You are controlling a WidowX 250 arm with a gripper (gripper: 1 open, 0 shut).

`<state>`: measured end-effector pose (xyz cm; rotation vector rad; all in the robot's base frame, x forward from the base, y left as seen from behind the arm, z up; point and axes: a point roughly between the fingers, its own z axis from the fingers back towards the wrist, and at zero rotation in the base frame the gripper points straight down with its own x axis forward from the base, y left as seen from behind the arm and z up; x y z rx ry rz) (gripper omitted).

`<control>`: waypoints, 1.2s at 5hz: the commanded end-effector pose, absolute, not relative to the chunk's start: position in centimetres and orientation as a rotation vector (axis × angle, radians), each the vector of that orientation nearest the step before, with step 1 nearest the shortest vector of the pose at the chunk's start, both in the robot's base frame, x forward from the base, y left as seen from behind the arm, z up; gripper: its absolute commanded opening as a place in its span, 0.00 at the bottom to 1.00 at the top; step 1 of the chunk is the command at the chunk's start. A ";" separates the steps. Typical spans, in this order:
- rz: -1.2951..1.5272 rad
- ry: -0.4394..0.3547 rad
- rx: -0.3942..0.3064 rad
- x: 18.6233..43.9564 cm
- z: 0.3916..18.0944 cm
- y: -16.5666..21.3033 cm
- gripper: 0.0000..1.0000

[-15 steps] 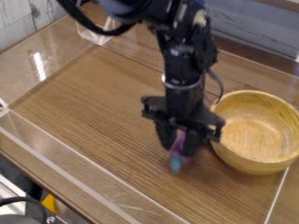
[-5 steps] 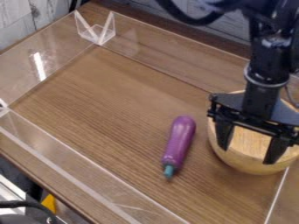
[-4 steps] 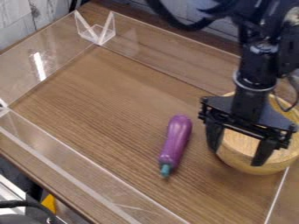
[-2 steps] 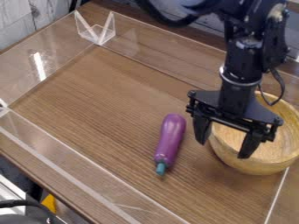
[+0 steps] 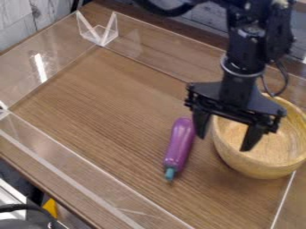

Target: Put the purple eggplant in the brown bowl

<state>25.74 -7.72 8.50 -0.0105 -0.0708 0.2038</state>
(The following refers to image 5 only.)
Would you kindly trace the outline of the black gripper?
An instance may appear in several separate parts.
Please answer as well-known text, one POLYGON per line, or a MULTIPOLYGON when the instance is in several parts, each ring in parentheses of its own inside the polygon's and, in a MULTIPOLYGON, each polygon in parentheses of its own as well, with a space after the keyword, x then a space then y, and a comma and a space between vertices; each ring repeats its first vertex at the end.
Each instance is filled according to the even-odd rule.
POLYGON ((288 110, 258 88, 252 90, 248 99, 236 97, 234 89, 229 92, 232 95, 221 98, 221 82, 192 82, 188 84, 186 106, 193 112, 196 133, 201 139, 206 138, 213 115, 249 125, 241 146, 245 152, 254 148, 266 133, 278 131, 288 110))

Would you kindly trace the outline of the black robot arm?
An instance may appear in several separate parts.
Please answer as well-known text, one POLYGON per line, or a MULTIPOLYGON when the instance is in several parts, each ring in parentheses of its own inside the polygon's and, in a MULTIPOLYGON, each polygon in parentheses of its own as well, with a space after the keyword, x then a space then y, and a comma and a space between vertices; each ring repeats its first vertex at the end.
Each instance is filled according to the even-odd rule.
POLYGON ((149 12, 165 17, 177 17, 209 1, 226 9, 229 48, 221 59, 224 76, 221 81, 188 84, 186 106, 201 138, 214 115, 246 124, 241 150, 249 151, 266 134, 278 130, 288 115, 286 108, 273 101, 282 92, 257 84, 266 81, 269 64, 277 65, 284 80, 289 80, 281 58, 296 41, 290 27, 296 0, 188 0, 173 9, 151 0, 135 0, 149 12))

